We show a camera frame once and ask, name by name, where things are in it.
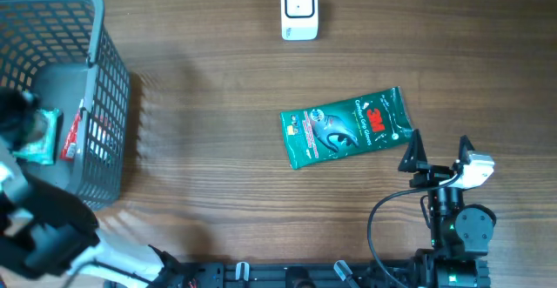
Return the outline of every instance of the red package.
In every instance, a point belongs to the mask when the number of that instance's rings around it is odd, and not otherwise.
[[[79,108],[77,108],[77,114],[73,119],[73,123],[71,124],[70,132],[68,132],[68,136],[66,136],[66,140],[64,141],[64,147],[62,149],[62,153],[60,153],[60,158],[65,161],[73,161],[73,158],[76,156],[76,149],[77,149],[77,127],[79,125],[79,121],[81,121],[81,116],[79,115],[80,109],[84,105],[84,100],[81,100],[79,104]]]

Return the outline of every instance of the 3m logo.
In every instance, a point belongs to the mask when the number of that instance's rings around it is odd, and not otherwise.
[[[372,126],[373,132],[380,132],[385,130],[383,125],[383,118],[381,118],[381,112],[378,109],[367,110],[367,118],[369,119],[369,124]]]

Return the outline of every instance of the white charger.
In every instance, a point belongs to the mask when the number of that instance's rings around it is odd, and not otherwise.
[[[280,0],[282,38],[313,40],[319,28],[318,0]]]

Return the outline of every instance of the wood grain surface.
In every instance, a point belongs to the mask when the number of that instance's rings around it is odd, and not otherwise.
[[[279,113],[399,85],[430,162],[451,164],[467,134],[497,163],[465,194],[498,216],[493,286],[554,286],[557,0],[319,2],[319,39],[289,43],[279,0],[105,0],[133,92],[102,226],[183,260],[366,261],[369,211],[408,187],[406,147],[293,171]],[[382,258],[430,245],[419,196],[375,224]]]

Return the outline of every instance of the gray plastic basket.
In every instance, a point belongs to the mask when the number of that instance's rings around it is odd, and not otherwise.
[[[43,107],[64,114],[56,163],[22,167],[92,210],[119,195],[130,99],[129,73],[103,19],[103,0],[0,0],[0,85],[33,91]],[[78,111],[75,160],[63,161]]]

